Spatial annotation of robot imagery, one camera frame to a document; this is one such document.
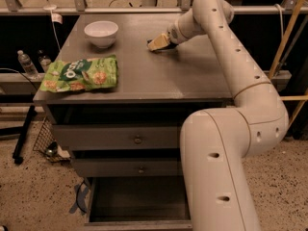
black cable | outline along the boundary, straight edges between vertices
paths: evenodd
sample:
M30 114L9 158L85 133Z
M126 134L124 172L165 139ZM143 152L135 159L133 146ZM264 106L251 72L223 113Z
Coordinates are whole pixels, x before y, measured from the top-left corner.
M7 67L0 67L0 70L8 70L8 71L11 71L11 72L15 72L15 73L19 73L21 76L23 76L27 81L30 82L30 84L35 88L35 90L38 90L38 88L35 86L35 84L26 76L24 75L23 73L17 71L17 70L14 70L12 68L7 68Z
M79 205L79 202L78 202L78 195L79 195L79 192L81 190L81 187L85 184L85 180L83 180L83 182L79 185L77 191L76 191L76 204L77 204L77 207L79 208L79 210L81 210L83 213L86 213L87 211L84 210L80 205Z

cabinet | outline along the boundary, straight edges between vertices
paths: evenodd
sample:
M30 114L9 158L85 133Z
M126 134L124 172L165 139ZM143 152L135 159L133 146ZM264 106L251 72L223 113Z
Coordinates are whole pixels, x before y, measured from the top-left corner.
M81 15L59 59L115 54L118 84L112 90L38 91L53 135L69 151L91 193L80 230L192 230L181 170L179 134L193 112L225 106L228 87L206 37L151 53L146 40L179 16ZM93 48L83 28L95 20L119 25L111 48Z

wire basket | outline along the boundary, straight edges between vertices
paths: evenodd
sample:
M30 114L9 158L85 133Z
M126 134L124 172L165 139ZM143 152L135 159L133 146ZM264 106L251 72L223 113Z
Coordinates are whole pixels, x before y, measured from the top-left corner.
M33 147L34 151L40 152L49 162L51 163L58 163L63 161L69 161L70 158L64 158L60 156L58 153L55 153L54 155L50 156L48 155L47 148L55 142L55 139L51 133L51 122L46 117L41 125L41 128L38 133L37 140L35 142L35 145Z

chip bag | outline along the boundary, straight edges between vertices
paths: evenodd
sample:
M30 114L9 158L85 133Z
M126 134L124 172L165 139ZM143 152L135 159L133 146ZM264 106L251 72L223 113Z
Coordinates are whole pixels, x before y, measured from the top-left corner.
M116 77L115 55L72 63L55 61L49 65L39 89L63 92L113 88L116 86Z

drawer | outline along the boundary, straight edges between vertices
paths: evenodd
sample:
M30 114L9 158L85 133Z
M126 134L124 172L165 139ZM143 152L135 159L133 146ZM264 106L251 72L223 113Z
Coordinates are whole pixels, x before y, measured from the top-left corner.
M112 155L108 151L93 152L81 153L86 158L78 157L71 160L79 176L153 176L182 173L179 149L111 151L114 152Z
M178 148L177 126L55 125L53 135L61 146L85 149Z
M192 231L182 176L94 178L84 227Z

